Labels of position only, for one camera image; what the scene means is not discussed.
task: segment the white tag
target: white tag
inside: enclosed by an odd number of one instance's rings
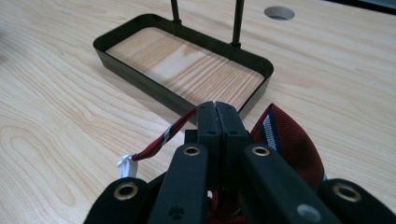
[[[122,156],[117,166],[120,168],[119,178],[136,177],[137,161],[132,160],[131,154]]]

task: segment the rectangular tray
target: rectangular tray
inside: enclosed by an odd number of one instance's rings
[[[187,97],[186,99],[186,97],[184,97],[183,95],[180,95],[177,92],[170,90],[172,88],[169,89],[169,86],[164,86],[163,83],[161,83],[158,78],[155,79],[152,74],[143,74],[143,69],[136,68],[142,66],[136,66],[136,64],[131,65],[131,63],[128,63],[128,60],[121,59],[120,57],[115,57],[117,56],[117,53],[114,53],[115,51],[113,50],[113,48],[116,48],[119,44],[123,44],[122,42],[124,41],[128,41],[130,37],[133,37],[133,35],[138,34],[146,28],[159,29],[163,32],[168,33],[170,36],[174,36],[176,39],[180,38],[187,41],[186,43],[190,43],[189,45],[195,45],[202,49],[205,49],[206,51],[209,50],[210,52],[219,55],[220,57],[218,58],[220,58],[220,60],[221,58],[224,58],[223,61],[226,63],[228,60],[230,60],[233,63],[239,63],[247,69],[252,70],[252,72],[260,74],[263,77],[262,81],[260,81],[257,86],[253,87],[253,89],[247,94],[247,96],[244,96],[244,98],[246,97],[246,100],[242,99],[243,102],[240,103],[240,106],[235,107],[238,111],[241,111],[245,107],[247,102],[251,99],[253,94],[257,92],[260,87],[264,86],[263,83],[271,76],[274,71],[274,67],[272,66],[272,64],[268,60],[260,56],[244,51],[239,47],[232,46],[231,44],[221,42],[208,35],[204,35],[197,31],[194,31],[188,27],[183,26],[181,22],[169,21],[153,14],[138,16],[131,21],[124,23],[120,27],[98,37],[93,42],[93,46],[95,47],[99,58],[107,69],[122,77],[129,83],[135,85],[137,88],[144,91],[145,93],[147,93],[157,101],[161,102],[162,104],[166,105],[167,107],[171,108],[180,115],[184,114],[185,112],[187,112],[194,106],[199,105],[200,103],[206,101],[217,101],[218,99],[209,98],[192,100],[191,97]]]

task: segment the black metal tray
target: black metal tray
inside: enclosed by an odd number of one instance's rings
[[[243,3],[244,1],[241,0],[236,1],[233,43],[231,44],[224,43],[220,40],[217,40],[216,38],[204,35],[186,26],[183,26],[181,24],[181,20],[178,17],[177,2],[176,0],[172,0],[172,9],[174,14],[173,21],[169,21],[154,14],[141,15],[96,38],[93,42],[93,46],[95,47],[103,65],[107,69],[122,77],[129,83],[135,85],[137,88],[144,91],[146,94],[150,95],[180,115],[184,114],[195,105],[176,93],[168,90],[163,85],[159,84],[148,76],[145,76],[130,65],[123,63],[119,59],[106,53],[106,51],[116,46],[129,36],[141,31],[142,29],[158,28],[165,31],[166,33],[191,42],[192,44],[195,44],[203,49],[210,50],[230,61],[239,63],[255,72],[260,73],[264,77],[262,83],[257,86],[256,90],[241,106],[239,109],[240,112],[254,95],[254,93],[263,86],[262,84],[268,80],[274,71],[272,64],[265,58],[240,49],[239,35],[241,30]]]

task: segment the black metal rod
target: black metal rod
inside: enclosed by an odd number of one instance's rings
[[[233,21],[233,43],[231,43],[234,47],[241,47],[241,43],[239,43],[239,36],[241,35],[244,3],[245,0],[236,0],[235,4],[235,17]]]
[[[177,0],[171,0],[171,4],[172,4],[172,13],[174,15],[174,22],[181,23],[181,19],[178,16]]]

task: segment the wood grain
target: wood grain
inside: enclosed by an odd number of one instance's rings
[[[194,105],[220,101],[239,110],[264,77],[238,63],[156,28],[107,51]]]
[[[279,5],[295,18],[263,15]],[[231,42],[229,1],[179,7],[184,25]],[[119,156],[140,151],[177,119],[106,70],[92,47],[143,13],[171,19],[170,3],[0,0],[2,223],[81,223],[117,178]],[[396,212],[394,27],[394,16],[323,1],[251,0],[241,42],[275,66],[264,96],[246,111],[247,129],[277,104],[308,132],[328,177],[361,185]],[[182,142],[183,133],[139,163],[138,177],[165,171]]]

